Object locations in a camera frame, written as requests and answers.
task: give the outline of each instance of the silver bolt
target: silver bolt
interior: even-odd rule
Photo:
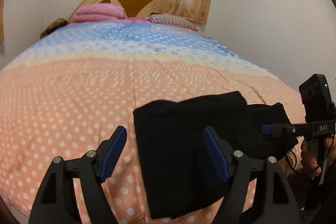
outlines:
[[[274,158],[273,156],[270,156],[270,157],[268,157],[268,161],[269,161],[270,163],[274,164],[274,163],[277,162],[277,159]]]
[[[61,161],[62,161],[62,158],[61,158],[60,156],[55,157],[55,158],[53,159],[53,162],[56,163],[56,164],[60,163]]]
[[[86,156],[89,158],[93,158],[96,155],[96,151],[90,150],[89,152],[86,153]]]
[[[242,156],[244,156],[244,153],[240,150],[236,150],[235,152],[233,152],[233,155],[237,158],[241,158]]]

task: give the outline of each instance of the polka dot bedspread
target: polka dot bedspread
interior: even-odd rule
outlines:
[[[248,104],[281,102],[291,122],[305,121],[298,92],[205,35],[118,22],[58,29],[0,72],[0,195],[28,217],[55,156],[81,157],[123,125],[126,146],[102,184],[118,222],[210,224],[221,200],[177,219],[150,218],[132,113],[153,100],[235,90]],[[299,145],[294,152],[300,162]],[[255,183],[244,209],[253,203]],[[74,186],[82,221],[89,223],[78,179]]]

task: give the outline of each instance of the black cable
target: black cable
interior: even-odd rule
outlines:
[[[315,169],[313,169],[313,171],[311,171],[311,172],[309,172],[309,173],[302,174],[301,172],[297,172],[297,170],[295,170],[295,168],[296,168],[296,164],[297,164],[297,158],[296,158],[296,155],[295,155],[295,153],[294,153],[292,150],[288,151],[289,153],[292,152],[292,154],[294,155],[294,158],[295,158],[295,165],[294,165],[294,168],[293,168],[292,165],[291,165],[291,163],[289,162],[289,159],[288,159],[288,156],[287,156],[287,153],[286,153],[287,163],[288,163],[290,169],[292,170],[292,172],[290,173],[290,176],[291,176],[293,173],[296,173],[296,174],[298,174],[298,175],[302,175],[302,176],[304,176],[304,175],[310,175],[310,174],[314,173],[317,169],[319,169],[319,168],[323,165],[323,163],[325,162],[325,160],[328,158],[329,153],[330,153],[330,151],[331,151],[332,148],[333,148],[333,144],[334,144],[334,140],[335,140],[335,135],[331,135],[331,136],[333,136],[333,140],[332,140],[332,142],[331,142],[331,146],[330,146],[330,148],[328,149],[328,153],[327,153],[327,155],[324,157],[324,159],[322,160],[322,162],[320,162],[320,163],[317,165],[317,167],[316,167]]]

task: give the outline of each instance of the folded black clothing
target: folded black clothing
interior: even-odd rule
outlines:
[[[290,123],[283,105],[247,105],[239,92],[182,102],[158,100],[133,112],[142,177],[151,218],[177,218],[205,208],[227,191],[203,143],[213,126],[234,150],[256,159],[281,159],[296,137],[274,139],[261,126]]]

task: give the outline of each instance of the person's hand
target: person's hand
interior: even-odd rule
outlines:
[[[326,149],[330,149],[331,143],[333,140],[334,136],[329,136],[324,139],[324,146]],[[317,160],[313,156],[312,152],[308,150],[308,142],[306,140],[303,141],[301,145],[301,157],[302,157],[302,166],[303,166],[303,171],[305,173],[310,173],[312,172],[318,165],[317,165]],[[328,155],[328,161],[327,161],[327,166],[329,167],[333,161],[336,158],[336,140],[334,140],[333,147],[331,148],[331,151]],[[318,168],[314,173],[311,174],[311,176],[316,177],[321,173],[321,168]]]

